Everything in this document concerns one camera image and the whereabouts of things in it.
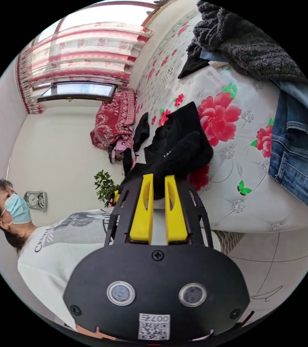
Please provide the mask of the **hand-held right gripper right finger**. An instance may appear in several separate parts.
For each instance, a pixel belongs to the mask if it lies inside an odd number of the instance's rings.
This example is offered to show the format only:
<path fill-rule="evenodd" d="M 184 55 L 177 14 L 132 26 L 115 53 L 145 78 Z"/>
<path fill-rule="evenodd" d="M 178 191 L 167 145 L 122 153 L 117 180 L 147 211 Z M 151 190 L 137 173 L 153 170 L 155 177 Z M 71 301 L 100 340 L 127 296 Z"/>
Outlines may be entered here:
<path fill-rule="evenodd" d="M 188 237 L 175 177 L 165 177 L 165 228 L 167 243 L 185 243 Z"/>

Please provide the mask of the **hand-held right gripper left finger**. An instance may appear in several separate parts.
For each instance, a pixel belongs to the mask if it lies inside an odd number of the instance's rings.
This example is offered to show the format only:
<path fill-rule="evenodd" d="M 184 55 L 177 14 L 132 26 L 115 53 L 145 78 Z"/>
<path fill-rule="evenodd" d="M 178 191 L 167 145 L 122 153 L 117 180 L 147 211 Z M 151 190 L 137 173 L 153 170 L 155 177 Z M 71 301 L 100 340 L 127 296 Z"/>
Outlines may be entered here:
<path fill-rule="evenodd" d="M 153 233 L 153 174 L 143 176 L 130 230 L 133 243 L 150 243 Z"/>

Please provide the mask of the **person's right hand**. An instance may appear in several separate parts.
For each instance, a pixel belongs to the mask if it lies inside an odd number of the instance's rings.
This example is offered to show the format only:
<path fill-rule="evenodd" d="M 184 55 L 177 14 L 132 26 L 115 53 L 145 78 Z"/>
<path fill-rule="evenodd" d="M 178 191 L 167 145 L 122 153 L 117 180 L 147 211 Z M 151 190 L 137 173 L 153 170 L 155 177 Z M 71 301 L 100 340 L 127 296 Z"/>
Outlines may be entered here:
<path fill-rule="evenodd" d="M 76 324 L 76 331 L 80 334 L 84 334 L 84 335 L 87 335 L 87 336 L 91 336 L 91 337 L 94 337 L 94 338 L 99 338 L 99 339 L 108 339 L 108 340 L 116 340 L 115 337 L 112 337 L 110 335 L 107 335 L 107 334 L 103 334 L 99 328 L 97 327 L 95 332 L 92 332 L 92 331 L 89 331 L 87 329 L 84 329 L 82 327 L 80 327 L 79 325 Z"/>

